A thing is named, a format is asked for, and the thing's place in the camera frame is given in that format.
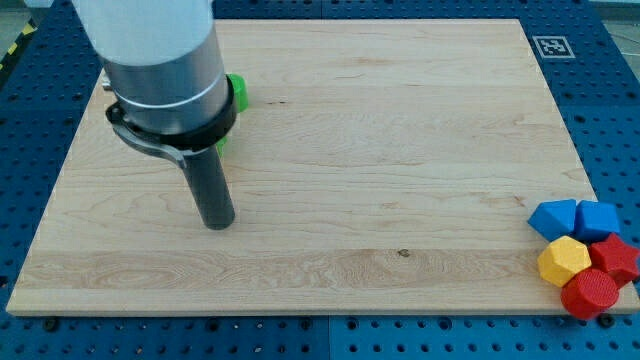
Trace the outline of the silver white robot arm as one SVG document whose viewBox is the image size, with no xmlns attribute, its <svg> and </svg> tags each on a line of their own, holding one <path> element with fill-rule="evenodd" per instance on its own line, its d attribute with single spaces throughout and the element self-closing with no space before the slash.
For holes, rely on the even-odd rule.
<svg viewBox="0 0 640 360">
<path fill-rule="evenodd" d="M 210 0 L 73 0 L 116 102 L 107 117 L 131 148 L 185 169 L 219 161 L 234 93 Z"/>
</svg>

